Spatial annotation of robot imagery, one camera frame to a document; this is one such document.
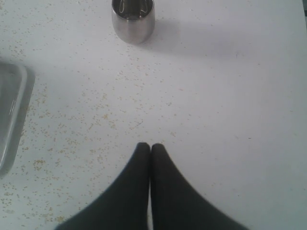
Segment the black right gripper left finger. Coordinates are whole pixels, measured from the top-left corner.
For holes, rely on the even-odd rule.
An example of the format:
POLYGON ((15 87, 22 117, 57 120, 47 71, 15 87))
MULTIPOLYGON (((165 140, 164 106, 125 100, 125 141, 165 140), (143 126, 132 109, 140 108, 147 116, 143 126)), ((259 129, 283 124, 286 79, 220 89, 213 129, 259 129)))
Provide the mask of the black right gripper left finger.
POLYGON ((93 203, 59 230, 146 230, 149 199, 150 146, 138 143, 129 162, 93 203))

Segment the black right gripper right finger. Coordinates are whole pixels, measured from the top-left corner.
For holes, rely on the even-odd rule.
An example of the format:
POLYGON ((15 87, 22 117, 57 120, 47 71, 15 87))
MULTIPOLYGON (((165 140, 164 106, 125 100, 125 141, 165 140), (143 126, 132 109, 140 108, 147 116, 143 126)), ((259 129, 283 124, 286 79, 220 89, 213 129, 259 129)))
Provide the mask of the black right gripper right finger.
POLYGON ((188 183, 162 144, 151 151, 151 203, 155 230, 245 229, 188 183))

